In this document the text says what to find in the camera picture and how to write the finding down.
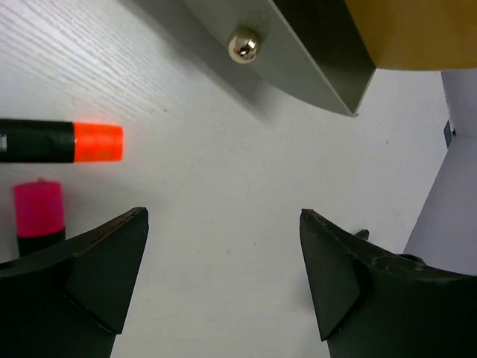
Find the yellow drawer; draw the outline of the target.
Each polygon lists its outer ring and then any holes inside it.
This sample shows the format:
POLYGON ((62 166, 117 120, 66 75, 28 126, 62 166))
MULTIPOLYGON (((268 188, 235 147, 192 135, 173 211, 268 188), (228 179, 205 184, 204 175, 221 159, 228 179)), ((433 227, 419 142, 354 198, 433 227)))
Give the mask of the yellow drawer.
POLYGON ((347 1, 379 69, 443 71, 476 67, 476 2, 347 1))

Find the orange highlighter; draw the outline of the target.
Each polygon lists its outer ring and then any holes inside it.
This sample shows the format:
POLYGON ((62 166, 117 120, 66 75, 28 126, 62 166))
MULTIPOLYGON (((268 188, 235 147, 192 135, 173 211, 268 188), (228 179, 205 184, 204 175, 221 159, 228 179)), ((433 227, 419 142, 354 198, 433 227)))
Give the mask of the orange highlighter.
POLYGON ((30 119, 1 120, 3 163, 94 163, 122 160, 118 125, 30 119))

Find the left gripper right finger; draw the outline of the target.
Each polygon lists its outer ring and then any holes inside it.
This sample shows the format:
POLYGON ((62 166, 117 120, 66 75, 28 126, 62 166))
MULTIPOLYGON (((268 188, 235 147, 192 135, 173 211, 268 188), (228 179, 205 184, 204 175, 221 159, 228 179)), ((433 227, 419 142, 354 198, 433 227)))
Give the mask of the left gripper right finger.
POLYGON ((476 278, 394 254, 313 210, 300 243, 331 357, 474 357, 476 278))

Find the grey bottom drawer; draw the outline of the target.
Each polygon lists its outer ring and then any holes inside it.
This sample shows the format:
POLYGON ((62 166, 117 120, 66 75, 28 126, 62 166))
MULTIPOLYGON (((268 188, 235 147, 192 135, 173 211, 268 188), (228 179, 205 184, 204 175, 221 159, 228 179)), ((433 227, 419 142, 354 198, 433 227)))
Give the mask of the grey bottom drawer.
POLYGON ((269 84, 354 117, 375 66, 343 1, 139 1, 151 21, 258 104, 269 84))

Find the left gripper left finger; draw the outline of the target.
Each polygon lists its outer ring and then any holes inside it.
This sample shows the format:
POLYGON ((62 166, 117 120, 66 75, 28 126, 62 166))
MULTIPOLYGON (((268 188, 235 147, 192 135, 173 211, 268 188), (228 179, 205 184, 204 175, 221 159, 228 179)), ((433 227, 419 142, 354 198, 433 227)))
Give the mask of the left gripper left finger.
POLYGON ((123 331, 148 237, 148 211, 126 213, 1 264, 2 357, 110 357, 123 331))

